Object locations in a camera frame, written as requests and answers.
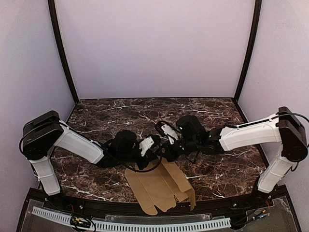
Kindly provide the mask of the brown cardboard box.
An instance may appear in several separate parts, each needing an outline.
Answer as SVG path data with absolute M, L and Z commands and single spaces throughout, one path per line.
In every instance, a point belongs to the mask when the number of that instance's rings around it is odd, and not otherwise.
M 176 207 L 176 202 L 190 200 L 190 211 L 196 206 L 195 190 L 175 162 L 165 158 L 152 161 L 145 173 L 125 170 L 125 178 L 143 212 L 155 216 Z

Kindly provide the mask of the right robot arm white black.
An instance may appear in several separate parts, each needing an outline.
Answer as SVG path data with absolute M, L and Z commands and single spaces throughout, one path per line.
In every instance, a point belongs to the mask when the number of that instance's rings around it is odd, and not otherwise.
M 186 115 L 176 122 L 176 127 L 159 121 L 156 130 L 169 139 L 163 145 L 168 161 L 193 152 L 214 155 L 250 145 L 279 143 L 278 154 L 257 181 L 257 191 L 268 194 L 308 155 L 305 127 L 298 117 L 281 107 L 277 113 L 257 121 L 207 131 L 196 116 Z

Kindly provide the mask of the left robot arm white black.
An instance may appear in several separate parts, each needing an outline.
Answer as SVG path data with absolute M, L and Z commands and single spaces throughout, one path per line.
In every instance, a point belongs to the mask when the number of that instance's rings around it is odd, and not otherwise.
M 142 172 L 156 156 L 152 149 L 160 145 L 157 135 L 138 140 L 134 132 L 122 130 L 116 136 L 100 143 L 86 138 L 59 118 L 56 111 L 49 111 L 23 127 L 19 150 L 30 162 L 43 190 L 49 196 L 61 192 L 49 152 L 55 147 L 65 149 L 99 168 L 117 165 L 128 166 L 133 162 L 136 172 Z

